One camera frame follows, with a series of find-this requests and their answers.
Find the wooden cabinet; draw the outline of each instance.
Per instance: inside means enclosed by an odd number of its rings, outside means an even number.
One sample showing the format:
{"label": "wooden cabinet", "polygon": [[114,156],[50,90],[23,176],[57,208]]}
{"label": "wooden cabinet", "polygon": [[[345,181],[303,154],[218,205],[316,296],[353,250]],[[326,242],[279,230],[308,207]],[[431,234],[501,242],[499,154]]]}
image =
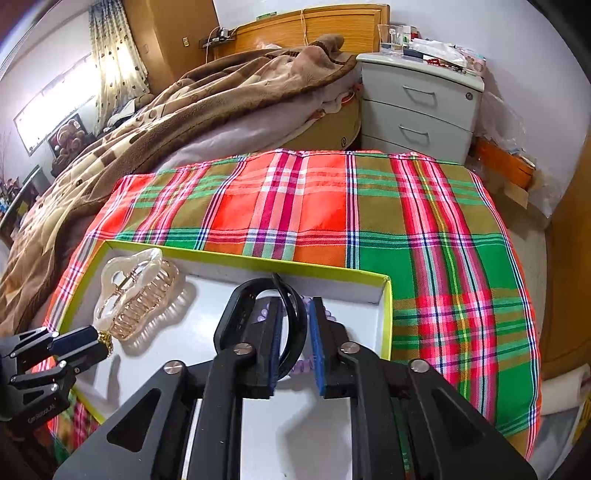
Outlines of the wooden cabinet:
{"label": "wooden cabinet", "polygon": [[199,39],[218,26],[212,0],[123,0],[123,5],[152,93],[205,63]]}
{"label": "wooden cabinet", "polygon": [[548,280],[540,339],[542,378],[591,363],[591,134],[546,230]]}

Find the plastic bag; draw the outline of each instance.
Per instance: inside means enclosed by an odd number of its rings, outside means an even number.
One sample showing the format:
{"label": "plastic bag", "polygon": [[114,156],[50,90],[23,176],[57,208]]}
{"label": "plastic bag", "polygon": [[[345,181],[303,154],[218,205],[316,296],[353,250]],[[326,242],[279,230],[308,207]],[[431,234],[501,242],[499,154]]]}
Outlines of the plastic bag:
{"label": "plastic bag", "polygon": [[484,77],[486,73],[486,59],[482,55],[474,50],[458,45],[456,45],[456,50],[464,55],[467,64],[466,68],[469,73],[474,72],[479,77]]}
{"label": "plastic bag", "polygon": [[502,99],[484,92],[476,135],[496,143],[512,155],[523,155],[525,126],[522,118]]}
{"label": "plastic bag", "polygon": [[458,52],[455,48],[440,41],[415,38],[410,42],[410,47],[425,55],[448,61],[449,63],[453,63],[462,68],[466,68],[467,66],[467,61],[464,58],[464,55]]}

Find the blue gripper pad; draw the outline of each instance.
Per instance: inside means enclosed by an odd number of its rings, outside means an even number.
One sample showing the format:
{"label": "blue gripper pad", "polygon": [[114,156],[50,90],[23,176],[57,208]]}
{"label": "blue gripper pad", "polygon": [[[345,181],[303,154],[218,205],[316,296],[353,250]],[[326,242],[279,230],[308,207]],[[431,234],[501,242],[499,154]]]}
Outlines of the blue gripper pad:
{"label": "blue gripper pad", "polygon": [[269,380],[270,380],[270,387],[273,392],[275,392],[275,387],[277,386],[277,381],[279,380],[279,354],[280,354],[280,347],[281,347],[281,329],[283,328],[283,303],[281,300],[271,300],[276,301],[277,305],[277,314],[275,315],[274,319],[274,328],[273,328],[273,340],[271,342],[271,356],[269,358]]}
{"label": "blue gripper pad", "polygon": [[322,341],[320,340],[320,329],[318,328],[318,316],[316,315],[316,307],[314,302],[309,304],[309,319],[310,319],[310,339],[312,343],[312,353],[314,358],[314,376],[316,377],[316,386],[320,392],[320,396],[324,397],[326,390],[326,378],[324,376],[324,350],[322,348]]}

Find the plaid cloth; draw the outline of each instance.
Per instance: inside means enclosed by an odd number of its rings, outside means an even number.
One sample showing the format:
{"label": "plaid cloth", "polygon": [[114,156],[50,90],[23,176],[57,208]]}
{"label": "plaid cloth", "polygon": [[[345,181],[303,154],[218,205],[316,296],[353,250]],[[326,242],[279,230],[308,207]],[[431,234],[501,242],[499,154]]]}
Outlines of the plaid cloth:
{"label": "plaid cloth", "polygon": [[[389,275],[392,359],[428,360],[501,433],[526,430],[529,457],[540,408],[534,311],[504,224],[464,167],[276,150],[124,177],[72,256],[50,329],[113,238]],[[75,448],[95,424],[73,408],[76,441],[65,445]],[[50,426],[58,436],[62,421]]]}

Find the stuffed toy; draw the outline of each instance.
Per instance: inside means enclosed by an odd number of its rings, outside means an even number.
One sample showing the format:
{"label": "stuffed toy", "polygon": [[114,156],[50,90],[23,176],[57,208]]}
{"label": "stuffed toy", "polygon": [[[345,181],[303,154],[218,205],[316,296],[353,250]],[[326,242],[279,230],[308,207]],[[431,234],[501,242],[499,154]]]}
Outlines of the stuffed toy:
{"label": "stuffed toy", "polygon": [[75,119],[62,125],[56,133],[57,158],[51,164],[51,174],[57,176],[90,144],[92,137],[82,130]]}

